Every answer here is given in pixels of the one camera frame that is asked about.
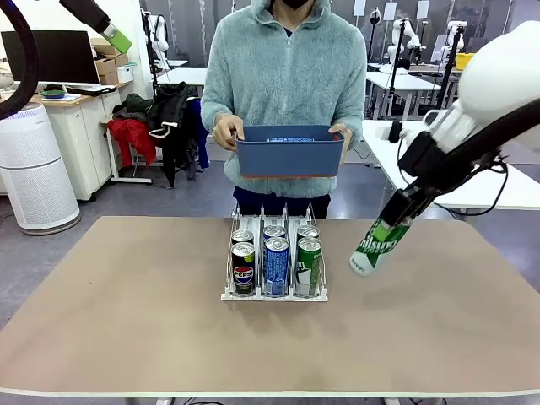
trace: pepsi logo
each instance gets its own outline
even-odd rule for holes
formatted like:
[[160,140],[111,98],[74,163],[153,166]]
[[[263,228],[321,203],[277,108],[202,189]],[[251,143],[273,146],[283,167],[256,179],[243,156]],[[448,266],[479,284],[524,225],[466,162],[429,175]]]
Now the pepsi logo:
[[236,267],[233,271],[235,281],[239,284],[249,284],[253,279],[253,267]]

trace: wire rack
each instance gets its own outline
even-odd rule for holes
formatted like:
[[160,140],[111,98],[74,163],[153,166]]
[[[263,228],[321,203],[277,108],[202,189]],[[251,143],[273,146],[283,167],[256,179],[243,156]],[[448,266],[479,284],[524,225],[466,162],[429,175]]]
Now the wire rack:
[[[287,288],[282,296],[274,296],[266,293],[266,285],[262,276],[263,267],[263,230],[268,225],[281,225],[287,230],[286,239],[289,241],[289,269],[287,276]],[[260,216],[245,216],[236,208],[232,213],[232,225],[230,228],[231,238],[229,238],[229,255],[227,257],[227,271],[225,277],[225,290],[221,295],[222,300],[236,301],[295,301],[295,302],[327,302],[327,277],[324,256],[321,255],[321,266],[317,279],[315,291],[312,294],[303,294],[305,286],[297,282],[295,277],[296,264],[296,231],[300,226],[316,226],[312,209],[308,208],[304,217],[289,217],[287,208],[283,210],[283,216],[267,216],[264,208],[261,209]],[[236,230],[249,230],[253,234],[255,249],[255,291],[251,295],[240,295],[235,292],[232,268],[232,234]]]

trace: person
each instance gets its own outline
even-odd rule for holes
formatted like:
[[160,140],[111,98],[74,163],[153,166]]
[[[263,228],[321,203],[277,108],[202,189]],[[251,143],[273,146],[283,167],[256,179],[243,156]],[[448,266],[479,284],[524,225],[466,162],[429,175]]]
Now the person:
[[[364,37],[330,10],[330,0],[251,0],[222,19],[213,38],[202,93],[202,122],[215,142],[235,152],[244,126],[327,125],[347,150],[362,136]],[[224,165],[243,214],[327,216],[335,177],[252,179],[236,154]]]

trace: red jacket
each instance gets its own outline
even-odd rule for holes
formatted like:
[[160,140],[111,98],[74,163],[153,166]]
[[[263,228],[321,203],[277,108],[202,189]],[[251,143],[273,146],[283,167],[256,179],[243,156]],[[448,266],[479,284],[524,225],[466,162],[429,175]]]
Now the red jacket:
[[121,152],[121,165],[132,166],[131,144],[150,166],[155,160],[155,145],[149,135],[149,128],[144,122],[137,120],[111,120],[107,125],[112,137],[118,142]]

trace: can lid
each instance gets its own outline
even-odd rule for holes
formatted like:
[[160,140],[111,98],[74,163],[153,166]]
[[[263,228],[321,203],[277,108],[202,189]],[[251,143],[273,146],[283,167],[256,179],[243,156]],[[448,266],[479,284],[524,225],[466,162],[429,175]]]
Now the can lid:
[[302,225],[298,228],[298,234],[302,236],[310,236],[316,238],[319,236],[319,229],[313,225]]
[[231,251],[233,255],[247,257],[255,253],[255,246],[249,242],[241,242],[234,245]]
[[270,238],[266,246],[271,251],[286,251],[289,249],[289,241],[285,238]]
[[253,233],[250,230],[238,229],[233,232],[233,238],[240,240],[250,240],[253,239]]
[[285,228],[281,225],[267,225],[264,227],[264,233],[268,235],[283,235],[285,233]]
[[322,249],[322,243],[315,238],[302,238],[298,242],[298,247],[303,251],[319,251]]

